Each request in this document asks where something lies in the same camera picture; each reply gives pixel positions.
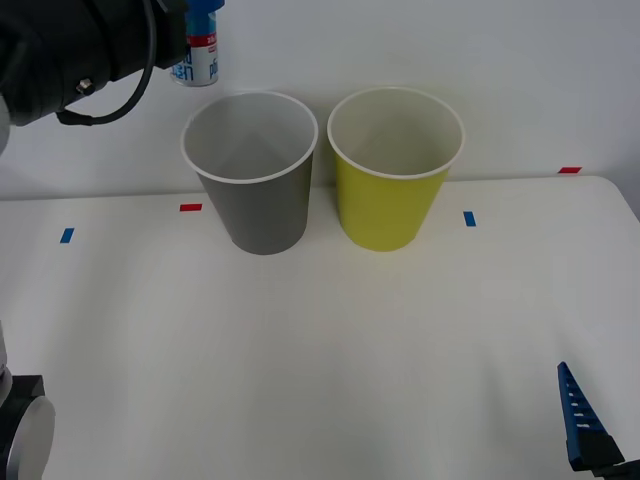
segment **red tape marker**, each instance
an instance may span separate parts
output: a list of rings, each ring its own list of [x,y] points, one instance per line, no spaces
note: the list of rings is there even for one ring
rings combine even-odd
[[[201,203],[185,203],[180,205],[181,212],[199,212],[202,210]]]
[[[563,167],[560,169],[560,171],[558,173],[564,174],[564,175],[575,175],[576,173],[580,173],[580,170],[582,170],[582,167]]]

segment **spray can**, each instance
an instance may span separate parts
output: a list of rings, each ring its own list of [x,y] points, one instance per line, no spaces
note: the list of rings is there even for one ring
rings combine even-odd
[[[174,65],[171,77],[188,87],[204,87],[218,81],[216,11],[225,0],[188,0],[187,56]]]

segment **cable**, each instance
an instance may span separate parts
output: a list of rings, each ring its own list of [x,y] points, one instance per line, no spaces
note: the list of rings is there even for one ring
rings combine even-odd
[[[153,15],[153,6],[151,5],[151,0],[142,0],[142,4],[144,6],[144,13],[147,19],[147,39],[149,44],[149,52],[147,55],[147,63],[144,67],[144,71],[142,72],[142,78],[140,79],[140,83],[136,87],[131,98],[127,100],[122,107],[116,110],[109,115],[105,115],[104,117],[92,117],[91,115],[82,115],[76,112],[71,112],[67,109],[64,109],[62,112],[58,112],[56,115],[58,120],[63,125],[106,125],[107,123],[115,122],[116,120],[120,120],[122,117],[127,115],[131,110],[135,108],[138,104],[144,92],[147,90],[147,86],[149,85],[149,81],[151,80],[151,74],[153,73],[153,67],[156,64],[156,55],[158,51],[158,32],[156,27],[155,17]]]

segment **cup rim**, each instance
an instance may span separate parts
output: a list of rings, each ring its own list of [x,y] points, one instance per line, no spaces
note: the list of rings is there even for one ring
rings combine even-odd
[[[389,174],[389,173],[377,172],[377,171],[371,170],[371,169],[369,169],[367,167],[363,167],[362,165],[360,165],[360,164],[354,162],[353,160],[351,160],[347,155],[344,154],[344,152],[342,150],[340,150],[340,148],[338,148],[338,145],[336,144],[336,142],[335,142],[335,140],[333,138],[333,121],[335,120],[335,117],[336,117],[337,113],[340,111],[340,109],[345,104],[347,104],[348,102],[350,102],[354,98],[359,97],[360,95],[365,95],[367,93],[378,92],[378,91],[383,91],[383,90],[400,90],[400,91],[404,91],[404,92],[410,92],[410,93],[415,93],[415,94],[421,95],[423,97],[426,97],[426,98],[428,98],[430,100],[433,100],[433,101],[439,103],[440,105],[445,107],[445,109],[447,109],[453,115],[453,117],[456,119],[456,121],[458,122],[458,125],[460,127],[460,133],[462,134],[462,138],[461,138],[461,141],[460,141],[460,148],[458,148],[458,151],[451,158],[451,160],[449,160],[443,166],[441,166],[441,167],[439,167],[439,168],[437,168],[435,170],[430,170],[430,171],[425,172],[425,173],[418,173],[418,174],[415,174],[415,175],[392,175],[392,174]],[[433,177],[435,175],[438,175],[439,173],[442,173],[442,172],[448,170],[449,168],[451,168],[451,166],[456,162],[456,160],[458,160],[458,158],[462,154],[462,151],[464,150],[465,144],[467,142],[467,133],[466,133],[466,130],[464,128],[464,123],[462,122],[462,118],[460,118],[460,115],[458,115],[458,113],[453,108],[451,108],[447,103],[445,103],[444,101],[440,100],[438,97],[435,97],[435,96],[430,95],[430,94],[428,94],[426,92],[423,92],[422,90],[418,90],[416,88],[398,87],[398,86],[373,87],[373,88],[368,88],[366,90],[361,90],[359,92],[356,92],[356,93],[353,93],[353,94],[349,95],[347,98],[342,100],[338,105],[336,105],[336,107],[331,112],[331,115],[329,116],[329,122],[328,122],[328,125],[327,125],[327,132],[328,132],[328,135],[329,135],[329,143],[331,143],[331,147],[340,156],[341,159],[343,159],[345,162],[347,162],[352,167],[357,168],[361,172],[368,173],[369,175],[373,175],[375,177],[388,178],[388,179],[391,179],[391,180],[419,180],[419,179],[422,179],[422,178],[429,178],[429,177]]]
[[[309,115],[309,118],[311,118],[311,121],[313,122],[313,141],[311,142],[311,146],[309,147],[307,152],[298,161],[296,161],[294,164],[290,165],[289,167],[285,168],[284,170],[281,170],[281,171],[276,172],[276,173],[272,173],[271,175],[267,175],[266,177],[246,178],[246,179],[234,179],[234,178],[218,177],[217,175],[213,175],[213,174],[211,174],[209,172],[204,171],[203,169],[198,167],[195,163],[193,163],[191,158],[189,158],[189,155],[187,154],[187,151],[185,149],[185,137],[187,135],[187,130],[189,130],[189,127],[195,121],[196,117],[198,115],[200,115],[203,111],[205,111],[207,108],[209,108],[209,107],[215,105],[216,103],[221,102],[221,101],[223,101],[223,100],[225,100],[227,98],[240,97],[240,96],[244,96],[244,95],[270,95],[270,96],[275,96],[275,97],[281,97],[281,98],[289,100],[289,101],[297,104],[298,106],[302,107],[304,109],[304,111],[307,112],[307,114]],[[184,157],[186,162],[191,166],[191,168],[193,168],[198,174],[202,175],[203,177],[206,177],[206,178],[208,178],[210,180],[214,180],[216,182],[227,183],[227,184],[231,184],[231,185],[254,185],[254,184],[264,183],[264,182],[268,182],[270,180],[275,180],[276,178],[283,177],[286,174],[294,171],[299,166],[301,166],[309,158],[309,156],[313,153],[313,151],[315,150],[315,148],[316,148],[316,146],[318,144],[319,136],[320,136],[320,129],[318,127],[318,120],[316,119],[316,116],[313,114],[311,109],[309,107],[307,107],[304,103],[302,103],[300,100],[298,100],[296,98],[293,98],[293,97],[290,97],[289,95],[285,95],[284,93],[278,93],[278,92],[270,92],[270,91],[238,92],[238,93],[233,93],[231,95],[225,95],[225,96],[223,96],[221,98],[218,98],[218,99],[216,99],[216,100],[204,105],[203,107],[199,108],[194,113],[192,113],[191,116],[189,117],[189,120],[187,121],[187,124],[182,129],[182,134],[180,135],[180,150],[182,151],[182,156]]]

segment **paper cup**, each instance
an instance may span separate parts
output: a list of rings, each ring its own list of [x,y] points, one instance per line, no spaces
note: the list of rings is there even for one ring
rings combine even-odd
[[[307,226],[318,123],[298,100],[272,92],[223,98],[193,115],[182,152],[233,242],[283,252]]]
[[[370,250],[408,245],[462,152],[458,114],[419,90],[384,87],[343,100],[328,130],[344,231]]]

